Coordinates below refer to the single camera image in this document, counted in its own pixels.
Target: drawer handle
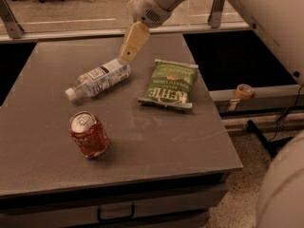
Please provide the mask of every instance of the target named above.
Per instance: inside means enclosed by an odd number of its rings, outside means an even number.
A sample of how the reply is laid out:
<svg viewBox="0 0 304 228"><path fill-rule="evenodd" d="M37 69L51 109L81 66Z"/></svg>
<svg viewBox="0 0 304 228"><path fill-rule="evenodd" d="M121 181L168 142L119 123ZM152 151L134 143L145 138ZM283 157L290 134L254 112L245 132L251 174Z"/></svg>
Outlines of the drawer handle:
<svg viewBox="0 0 304 228"><path fill-rule="evenodd" d="M120 218L102 218L101 217L101 214L102 214L102 210L101 209L98 209L97 210L97 220L100 222L100 223L111 223L111 222L121 222L121 221L126 221L126 220L130 220L134 217L134 214L135 214L135 205L132 204L131 205L131 214L126 216L126 217L120 217Z"/></svg>

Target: red soda can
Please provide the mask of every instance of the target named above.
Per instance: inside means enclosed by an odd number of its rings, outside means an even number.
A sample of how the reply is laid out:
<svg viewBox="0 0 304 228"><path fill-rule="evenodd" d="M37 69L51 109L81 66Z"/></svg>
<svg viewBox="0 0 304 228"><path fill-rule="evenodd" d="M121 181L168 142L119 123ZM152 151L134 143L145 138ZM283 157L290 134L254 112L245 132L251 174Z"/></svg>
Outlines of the red soda can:
<svg viewBox="0 0 304 228"><path fill-rule="evenodd" d="M86 111L70 118L69 135L87 158L100 156L109 145L102 123L96 116Z"/></svg>

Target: floor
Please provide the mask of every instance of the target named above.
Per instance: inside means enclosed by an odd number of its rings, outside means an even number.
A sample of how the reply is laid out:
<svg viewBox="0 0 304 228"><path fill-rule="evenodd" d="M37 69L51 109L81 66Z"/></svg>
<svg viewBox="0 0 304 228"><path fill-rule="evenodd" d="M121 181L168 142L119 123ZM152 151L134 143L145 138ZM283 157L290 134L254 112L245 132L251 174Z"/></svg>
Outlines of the floor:
<svg viewBox="0 0 304 228"><path fill-rule="evenodd" d="M74 29L124 28L131 19L125 4L128 0L7 0L16 19L26 32ZM213 0L189 0L182 3L166 25L206 23ZM241 21L226 4L223 21ZM0 33L5 33L0 24ZM304 113L289 116L276 139L293 136L304 129ZM268 138L274 136L276 114L254 116ZM229 192L218 207L211 209L206 228L252 228L259 187L271 163L268 152L253 133L246 131L249 118L223 118L244 168L228 179Z"/></svg>

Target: green chip bag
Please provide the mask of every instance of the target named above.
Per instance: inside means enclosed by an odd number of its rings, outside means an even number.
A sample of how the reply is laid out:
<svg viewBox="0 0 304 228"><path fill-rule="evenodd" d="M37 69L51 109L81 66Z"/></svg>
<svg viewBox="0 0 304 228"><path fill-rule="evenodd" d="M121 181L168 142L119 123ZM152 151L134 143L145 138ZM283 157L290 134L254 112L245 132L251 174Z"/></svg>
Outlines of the green chip bag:
<svg viewBox="0 0 304 228"><path fill-rule="evenodd" d="M139 103L191 111L190 92L198 65L156 59L155 66Z"/></svg>

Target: plastic bottle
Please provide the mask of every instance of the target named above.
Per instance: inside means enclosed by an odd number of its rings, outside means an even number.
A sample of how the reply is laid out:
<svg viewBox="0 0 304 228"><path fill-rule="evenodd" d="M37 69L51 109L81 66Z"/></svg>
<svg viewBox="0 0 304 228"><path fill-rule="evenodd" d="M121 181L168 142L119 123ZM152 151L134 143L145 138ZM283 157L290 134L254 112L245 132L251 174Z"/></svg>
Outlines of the plastic bottle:
<svg viewBox="0 0 304 228"><path fill-rule="evenodd" d="M114 59L79 76L74 87L66 90L66 95L71 101L93 97L126 79L130 73L130 65L121 65Z"/></svg>

